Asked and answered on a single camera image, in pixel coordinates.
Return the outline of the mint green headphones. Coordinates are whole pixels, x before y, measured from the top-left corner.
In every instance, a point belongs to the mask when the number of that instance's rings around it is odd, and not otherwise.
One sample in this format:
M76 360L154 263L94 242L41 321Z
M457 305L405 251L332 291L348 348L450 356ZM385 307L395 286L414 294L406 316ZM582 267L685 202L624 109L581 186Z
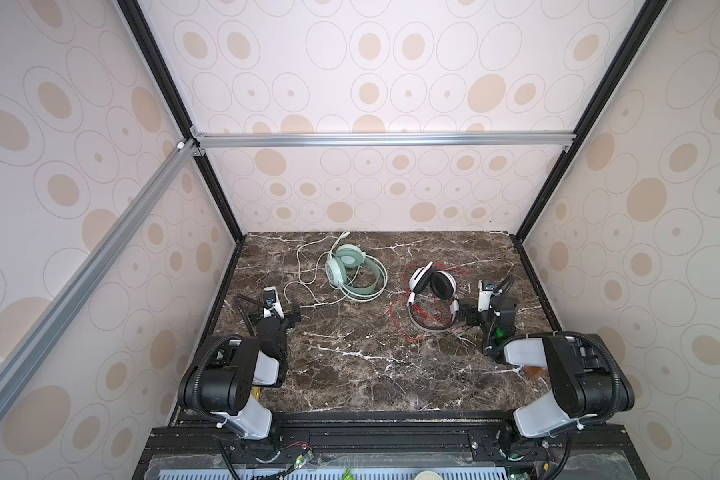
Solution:
M324 271L333 289L359 303L379 298L389 279L387 269L379 259L353 244L336 243L329 251Z

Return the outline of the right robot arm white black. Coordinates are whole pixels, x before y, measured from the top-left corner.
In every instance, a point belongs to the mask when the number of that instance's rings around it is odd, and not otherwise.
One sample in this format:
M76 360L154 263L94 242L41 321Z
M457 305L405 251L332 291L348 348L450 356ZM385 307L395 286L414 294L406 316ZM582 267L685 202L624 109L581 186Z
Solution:
M600 336L572 331L518 335L515 316L514 299L490 284L480 290L468 324L481 328L484 355L497 363L540 368L549 376L550 390L513 413L520 436L581 430L634 407L634 389Z

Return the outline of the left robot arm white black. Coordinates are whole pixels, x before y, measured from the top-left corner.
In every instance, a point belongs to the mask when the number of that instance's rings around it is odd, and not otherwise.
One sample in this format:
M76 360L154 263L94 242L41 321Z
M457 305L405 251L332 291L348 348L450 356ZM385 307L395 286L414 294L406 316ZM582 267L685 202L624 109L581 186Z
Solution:
M251 336L206 338L179 383L178 405L243 440L269 437L273 414L254 390L284 384L289 366L287 333L300 321L296 304L284 314L250 318Z

